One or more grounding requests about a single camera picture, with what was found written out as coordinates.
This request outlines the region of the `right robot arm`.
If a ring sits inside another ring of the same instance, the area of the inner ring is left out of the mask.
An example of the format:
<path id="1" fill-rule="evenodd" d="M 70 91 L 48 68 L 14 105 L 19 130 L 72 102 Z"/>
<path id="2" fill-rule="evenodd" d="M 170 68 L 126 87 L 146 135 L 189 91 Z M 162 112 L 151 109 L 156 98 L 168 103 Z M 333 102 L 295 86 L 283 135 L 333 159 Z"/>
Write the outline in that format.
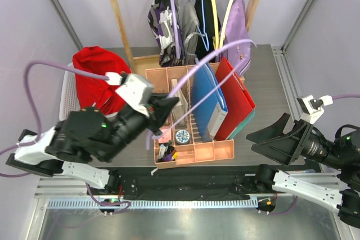
<path id="1" fill-rule="evenodd" d="M 305 120 L 295 120 L 285 133 L 289 117 L 283 114 L 274 124 L 248 134 L 251 150 L 283 167 L 302 157 L 317 164 L 319 170 L 309 180 L 284 168 L 261 164 L 253 180 L 255 189 L 292 194 L 333 212 L 348 226 L 359 228 L 359 127 L 342 125 L 330 141 Z"/>

